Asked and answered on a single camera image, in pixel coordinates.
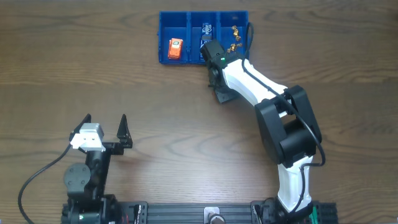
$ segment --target orange snack box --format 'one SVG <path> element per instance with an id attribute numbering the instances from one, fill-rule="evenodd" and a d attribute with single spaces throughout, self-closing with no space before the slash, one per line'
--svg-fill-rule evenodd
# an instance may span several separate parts
<path id="1" fill-rule="evenodd" d="M 172 38 L 169 40 L 169 59 L 180 59 L 182 51 L 182 39 Z"/>

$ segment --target blue tray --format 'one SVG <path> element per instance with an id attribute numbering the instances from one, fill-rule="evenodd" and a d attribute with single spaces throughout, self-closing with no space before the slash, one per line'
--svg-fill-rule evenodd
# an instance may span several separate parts
<path id="1" fill-rule="evenodd" d="M 159 62 L 162 64 L 205 64 L 200 58 L 200 38 L 202 24 L 213 26 L 213 38 L 218 39 L 224 49 L 233 43 L 246 41 L 247 11 L 208 11 L 208 12 L 165 12 L 159 13 Z M 236 25 L 241 40 L 237 42 L 233 36 L 232 26 Z M 169 40 L 183 40 L 180 60 L 169 59 Z M 238 47 L 237 51 L 244 54 L 246 49 Z"/>

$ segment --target black cable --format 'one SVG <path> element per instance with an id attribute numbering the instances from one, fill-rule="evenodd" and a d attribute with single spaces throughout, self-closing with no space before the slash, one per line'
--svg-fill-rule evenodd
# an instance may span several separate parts
<path id="1" fill-rule="evenodd" d="M 249 29 L 251 31 L 251 38 L 248 44 L 248 37 L 249 37 Z M 308 126 L 308 124 L 304 121 L 304 119 L 299 115 L 299 112 L 297 112 L 297 110 L 282 96 L 280 95 L 278 92 L 276 92 L 275 90 L 273 90 L 271 87 L 267 86 L 265 83 L 263 83 L 262 81 L 260 81 L 257 77 L 255 77 L 253 74 L 251 74 L 246 67 L 244 66 L 244 61 L 249 57 L 249 50 L 251 47 L 251 44 L 253 42 L 253 37 L 254 37 L 254 28 L 253 25 L 249 22 L 248 26 L 246 27 L 246 41 L 244 43 L 244 46 L 246 48 L 246 51 L 244 53 L 244 58 L 242 60 L 242 68 L 243 71 L 246 72 L 250 77 L 252 77 L 253 79 L 255 79 L 255 81 L 257 81 L 258 83 L 260 83 L 263 87 L 265 87 L 268 91 L 270 91 L 271 93 L 273 93 L 276 97 L 278 97 L 280 99 L 281 102 L 283 102 L 285 104 L 285 106 L 288 107 L 288 109 L 293 112 L 294 115 L 296 115 L 296 118 L 303 124 L 304 128 L 308 130 L 308 132 L 311 134 L 311 137 L 313 138 L 313 140 L 315 141 L 315 144 L 318 146 L 318 150 L 319 153 L 321 154 L 321 158 L 322 161 L 320 163 L 306 163 L 301 165 L 300 167 L 300 172 L 301 172 L 301 178 L 302 178 L 302 190 L 301 190 L 301 194 L 300 194 L 300 199 L 297 203 L 297 205 L 294 207 L 294 209 L 291 211 L 291 213 L 295 212 L 297 210 L 297 208 L 300 206 L 303 198 L 304 198 L 304 192 L 305 192 L 305 176 L 304 176 L 304 167 L 306 166 L 310 166 L 310 167 L 321 167 L 325 164 L 326 162 L 326 158 L 325 158 L 325 152 L 323 151 L 321 142 L 319 141 L 319 139 L 316 137 L 316 135 L 313 133 L 312 129 Z"/>
<path id="2" fill-rule="evenodd" d="M 59 156 L 58 158 L 56 158 L 54 161 L 52 161 L 51 163 L 47 164 L 45 167 L 41 168 L 41 170 L 37 171 L 35 174 L 32 175 L 32 177 L 29 177 L 29 179 L 27 179 L 27 181 L 24 183 L 24 185 L 21 187 L 21 190 L 19 191 L 18 194 L 18 207 L 19 207 L 19 211 L 21 212 L 22 216 L 25 218 L 25 220 L 29 223 L 29 224 L 34 224 L 34 222 L 32 222 L 32 220 L 26 215 L 24 208 L 22 208 L 22 194 L 24 193 L 24 190 L 26 188 L 26 186 L 35 178 L 37 177 L 39 174 L 43 173 L 45 170 L 47 170 L 48 168 L 50 168 L 52 165 L 54 165 L 55 163 L 57 163 L 59 160 L 61 160 L 69 151 L 70 149 L 70 144 L 68 145 L 68 147 L 65 149 L 65 151 L 61 154 L 61 156 Z"/>

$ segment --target wood grain surface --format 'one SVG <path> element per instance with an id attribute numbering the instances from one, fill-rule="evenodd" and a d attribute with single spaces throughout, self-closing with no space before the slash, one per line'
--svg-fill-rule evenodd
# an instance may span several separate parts
<path id="1" fill-rule="evenodd" d="M 202 66 L 157 59 L 159 11 L 248 10 L 251 62 L 302 85 L 323 134 L 314 200 L 340 223 L 398 217 L 398 1 L 0 1 L 0 220 L 25 223 L 22 184 L 62 153 L 87 113 L 115 139 L 125 113 L 134 147 L 114 156 L 120 200 L 250 202 L 275 196 L 277 166 L 244 99 L 219 105 Z M 22 199 L 36 223 L 59 223 L 70 151 Z"/>

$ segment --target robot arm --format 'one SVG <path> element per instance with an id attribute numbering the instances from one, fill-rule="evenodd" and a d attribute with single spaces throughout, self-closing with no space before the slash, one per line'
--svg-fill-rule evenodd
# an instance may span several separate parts
<path id="1" fill-rule="evenodd" d="M 271 159 L 278 164 L 280 188 L 277 203 L 284 213 L 284 219 L 295 220 L 309 215 L 312 207 L 308 192 L 309 167 L 304 168 L 303 199 L 296 209 L 295 207 L 300 201 L 303 186 L 300 167 L 311 163 L 315 154 L 312 137 L 296 119 L 287 124 L 282 123 L 281 117 L 292 114 L 291 111 L 273 93 L 244 72 L 243 55 L 238 52 L 226 53 L 217 40 L 206 43 L 201 53 L 209 69 L 210 86 L 214 88 L 218 101 L 224 103 L 242 95 L 255 107 L 263 145 Z M 321 140 L 307 94 L 301 87 L 287 88 L 269 80 L 247 59 L 244 66 L 257 79 L 292 104 Z"/>

